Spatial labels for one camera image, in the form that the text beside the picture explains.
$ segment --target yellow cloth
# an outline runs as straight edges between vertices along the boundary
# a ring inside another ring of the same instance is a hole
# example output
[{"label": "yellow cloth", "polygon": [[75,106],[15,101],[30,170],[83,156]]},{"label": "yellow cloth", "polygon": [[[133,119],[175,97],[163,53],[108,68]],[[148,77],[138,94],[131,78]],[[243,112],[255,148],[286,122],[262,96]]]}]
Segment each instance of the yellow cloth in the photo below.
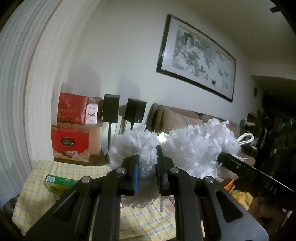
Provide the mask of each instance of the yellow cloth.
[{"label": "yellow cloth", "polygon": [[[23,232],[29,228],[59,199],[43,185],[47,174],[79,180],[83,176],[97,178],[110,171],[107,166],[80,166],[55,161],[39,161],[27,178],[13,213],[13,222]],[[159,211],[160,201],[147,208],[125,207],[120,214],[120,240],[160,241],[175,236],[175,215],[166,207]]]},{"label": "yellow cloth", "polygon": [[249,192],[235,190],[231,195],[244,207],[244,209],[248,210],[250,208],[253,197]]}]

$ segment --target speaker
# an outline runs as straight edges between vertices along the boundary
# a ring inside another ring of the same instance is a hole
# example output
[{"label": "speaker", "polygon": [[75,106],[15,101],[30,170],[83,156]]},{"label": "speaker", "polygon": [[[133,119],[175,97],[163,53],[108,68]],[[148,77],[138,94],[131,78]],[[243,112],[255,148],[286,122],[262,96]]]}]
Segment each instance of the speaker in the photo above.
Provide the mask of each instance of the speaker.
[{"label": "speaker", "polygon": [[145,108],[145,101],[138,99],[128,99],[128,104],[126,105],[126,113],[124,119],[131,123],[140,123],[143,121]]},{"label": "speaker", "polygon": [[103,122],[118,121],[119,95],[104,95]]}]

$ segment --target blue gripper pad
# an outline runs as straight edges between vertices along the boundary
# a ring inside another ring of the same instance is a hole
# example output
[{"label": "blue gripper pad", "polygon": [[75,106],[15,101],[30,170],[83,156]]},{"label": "blue gripper pad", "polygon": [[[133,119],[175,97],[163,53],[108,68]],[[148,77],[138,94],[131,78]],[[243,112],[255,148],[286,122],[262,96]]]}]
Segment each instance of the blue gripper pad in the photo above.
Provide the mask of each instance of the blue gripper pad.
[{"label": "blue gripper pad", "polygon": [[138,183],[139,183],[139,164],[136,163],[135,165],[135,171],[133,173],[133,193],[136,194],[137,193],[137,189],[138,189]]}]

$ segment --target wooden floor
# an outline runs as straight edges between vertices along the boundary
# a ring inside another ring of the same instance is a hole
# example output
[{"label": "wooden floor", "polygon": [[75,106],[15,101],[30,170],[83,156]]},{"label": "wooden floor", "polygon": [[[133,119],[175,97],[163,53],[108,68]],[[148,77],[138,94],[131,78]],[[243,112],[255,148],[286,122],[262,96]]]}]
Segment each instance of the wooden floor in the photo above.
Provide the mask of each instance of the wooden floor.
[{"label": "wooden floor", "polygon": [[102,166],[108,163],[107,156],[104,155],[103,150],[101,149],[100,156],[89,156],[89,161],[73,161],[68,159],[62,158],[54,158],[54,161],[62,162],[62,163],[69,163],[69,164],[76,164],[82,166]]}]

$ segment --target picture frame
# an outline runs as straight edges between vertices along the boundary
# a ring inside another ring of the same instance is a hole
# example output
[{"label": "picture frame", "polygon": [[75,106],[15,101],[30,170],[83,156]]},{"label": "picture frame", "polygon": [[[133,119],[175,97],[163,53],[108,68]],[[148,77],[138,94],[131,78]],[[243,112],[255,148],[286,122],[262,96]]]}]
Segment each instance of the picture frame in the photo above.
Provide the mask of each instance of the picture frame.
[{"label": "picture frame", "polygon": [[189,23],[168,14],[156,72],[233,100],[236,60]]}]

